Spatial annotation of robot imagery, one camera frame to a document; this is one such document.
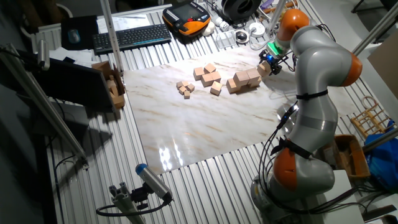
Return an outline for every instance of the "mouse pad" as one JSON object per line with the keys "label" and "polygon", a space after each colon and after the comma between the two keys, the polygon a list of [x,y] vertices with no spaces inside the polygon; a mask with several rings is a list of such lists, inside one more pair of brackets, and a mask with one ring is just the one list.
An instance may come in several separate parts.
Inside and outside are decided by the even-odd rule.
{"label": "mouse pad", "polygon": [[[76,29],[79,32],[80,42],[69,42],[68,31]],[[97,16],[83,16],[69,18],[61,23],[61,45],[67,50],[93,49],[93,35],[98,34]]]}

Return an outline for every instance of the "wooden cube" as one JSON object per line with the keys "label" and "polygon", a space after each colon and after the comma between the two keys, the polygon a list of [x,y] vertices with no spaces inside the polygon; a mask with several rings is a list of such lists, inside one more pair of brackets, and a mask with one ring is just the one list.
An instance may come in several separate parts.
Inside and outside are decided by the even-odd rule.
{"label": "wooden cube", "polygon": [[210,89],[210,93],[218,96],[221,92],[221,87],[223,87],[223,84],[221,84],[219,82],[213,82],[211,89]]}
{"label": "wooden cube", "polygon": [[119,96],[119,92],[118,92],[118,89],[116,88],[116,86],[112,86],[111,91],[114,96]]}
{"label": "wooden cube", "polygon": [[234,80],[232,78],[230,78],[227,82],[226,82],[226,88],[229,91],[229,94],[232,93],[236,93],[237,91],[241,90],[240,86],[236,86]]}
{"label": "wooden cube", "polygon": [[123,96],[116,96],[115,98],[112,98],[113,104],[117,109],[120,109],[124,106],[124,97]]}
{"label": "wooden cube", "polygon": [[183,95],[186,90],[187,90],[187,88],[185,88],[184,86],[181,86],[178,91],[180,92],[181,95]]}
{"label": "wooden cube", "polygon": [[179,90],[182,86],[184,86],[184,85],[182,84],[182,82],[178,82],[178,83],[176,84],[176,87],[177,87],[178,90]]}
{"label": "wooden cube", "polygon": [[186,88],[187,88],[187,90],[188,90],[190,93],[193,92],[193,91],[195,90],[195,86],[192,85],[192,83],[189,84]]}
{"label": "wooden cube", "polygon": [[213,77],[213,81],[220,82],[221,81],[221,75],[218,72],[212,72],[210,73],[211,77]]}
{"label": "wooden cube", "polygon": [[116,87],[116,83],[114,82],[114,80],[107,80],[106,85],[108,86],[109,90],[111,90],[112,86]]}
{"label": "wooden cube", "polygon": [[213,77],[211,76],[211,74],[202,75],[201,83],[203,84],[203,87],[211,86],[213,84]]}
{"label": "wooden cube", "polygon": [[260,83],[261,83],[261,80],[262,80],[261,77],[259,77],[255,82],[249,84],[249,87],[250,87],[250,88],[254,88],[254,87],[259,86]]}
{"label": "wooden cube", "polygon": [[262,62],[257,66],[257,71],[261,77],[266,77],[271,74],[271,66],[268,64],[268,62]]}
{"label": "wooden cube", "polygon": [[203,71],[203,68],[195,68],[193,70],[193,77],[195,78],[196,81],[199,81],[201,76],[205,74],[205,71]]}
{"label": "wooden cube", "polygon": [[191,93],[189,91],[184,92],[184,99],[189,99],[191,97]]}
{"label": "wooden cube", "polygon": [[248,85],[251,85],[253,83],[256,83],[258,79],[261,77],[259,72],[257,71],[257,68],[251,68],[249,70],[246,70],[246,72],[249,75],[249,82]]}
{"label": "wooden cube", "polygon": [[205,74],[211,73],[211,72],[215,72],[216,71],[216,67],[214,67],[214,65],[212,63],[208,63],[205,66]]}
{"label": "wooden cube", "polygon": [[233,79],[234,79],[236,86],[239,86],[239,87],[247,85],[250,80],[249,75],[246,71],[236,72]]}

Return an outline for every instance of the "keyboard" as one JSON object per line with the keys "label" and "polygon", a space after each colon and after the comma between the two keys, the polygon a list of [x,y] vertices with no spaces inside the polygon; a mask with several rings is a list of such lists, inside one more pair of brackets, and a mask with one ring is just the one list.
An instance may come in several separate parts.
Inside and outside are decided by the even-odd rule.
{"label": "keyboard", "polygon": [[[120,50],[130,50],[170,42],[172,37],[165,24],[137,27],[116,32]],[[95,55],[113,52],[108,33],[93,35]]]}

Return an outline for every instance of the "table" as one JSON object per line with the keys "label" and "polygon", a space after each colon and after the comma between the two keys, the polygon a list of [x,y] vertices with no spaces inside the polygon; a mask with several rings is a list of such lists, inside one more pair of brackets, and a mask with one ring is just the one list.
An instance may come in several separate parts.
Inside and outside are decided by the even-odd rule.
{"label": "table", "polygon": [[[210,87],[203,87],[193,77],[194,68],[208,63],[213,63],[221,75],[224,86],[219,96],[212,95]],[[124,72],[144,153],[156,174],[265,141],[275,131],[278,110],[296,101],[293,72],[284,68],[276,76],[263,78],[259,87],[238,94],[229,94],[225,86],[235,72],[258,63],[258,51],[244,46]],[[180,81],[195,85],[189,100],[177,91]],[[339,117],[356,111],[344,88],[328,89]]]}
{"label": "table", "polygon": [[[298,0],[298,2],[302,10],[317,23],[323,22],[308,0]],[[144,13],[149,16],[151,24],[160,24],[161,12],[166,7],[123,12],[115,16]],[[40,27],[39,32],[32,35],[33,51],[36,51],[36,43],[40,39],[49,43],[50,50],[61,46],[60,29],[60,24]],[[126,50],[122,54],[122,63],[129,70],[137,70],[220,52],[222,50],[218,50],[214,43],[215,35],[220,30],[216,29],[215,32],[204,39],[194,39],[187,45],[172,40],[170,44]],[[114,57],[113,54],[101,55],[95,57],[95,60],[114,62]],[[364,109],[360,103],[364,95],[374,96],[372,90],[362,80],[344,89],[355,104],[357,112]],[[126,96],[126,106],[118,114],[95,115],[90,120],[90,130],[83,142],[88,152],[90,168],[87,171],[75,169],[71,162],[60,165],[56,172],[60,181],[60,201],[55,191],[55,173],[50,169],[59,223],[62,223],[60,206],[65,223],[129,223],[125,218],[99,217],[95,213],[95,208],[111,204],[108,191],[110,185],[118,185],[119,182],[125,181],[130,190],[142,185],[142,180],[135,174],[134,168],[142,162],[146,163],[147,159],[129,98]],[[350,117],[351,114],[339,119],[336,134],[354,134],[360,142],[363,142],[364,139],[351,125]],[[110,133],[111,138],[104,139],[98,130]],[[175,201],[170,207],[144,215],[146,222],[211,223],[212,220],[216,220],[220,223],[263,223],[262,215],[254,208],[250,198],[250,184],[256,175],[262,144],[263,142],[246,146],[160,174],[159,177],[172,190]],[[50,166],[72,154],[71,150],[58,140],[54,140],[52,147],[54,157],[50,149],[47,149]],[[150,195],[148,204],[150,208],[154,208],[160,205],[160,201],[156,196]]]}

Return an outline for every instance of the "white marble sheet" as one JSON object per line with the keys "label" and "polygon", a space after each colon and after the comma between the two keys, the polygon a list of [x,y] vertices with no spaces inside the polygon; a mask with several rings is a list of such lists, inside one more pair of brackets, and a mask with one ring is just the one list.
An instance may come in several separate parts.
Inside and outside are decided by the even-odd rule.
{"label": "white marble sheet", "polygon": [[[225,86],[234,73],[255,67],[258,51],[248,47],[200,58],[124,72],[147,163],[161,174],[266,140],[278,124],[277,109],[295,101],[294,74],[284,69],[260,87],[230,95]],[[213,63],[221,75],[219,96],[193,78],[193,69]],[[195,86],[189,100],[176,83]],[[344,88],[329,88],[339,116],[355,112]]]}

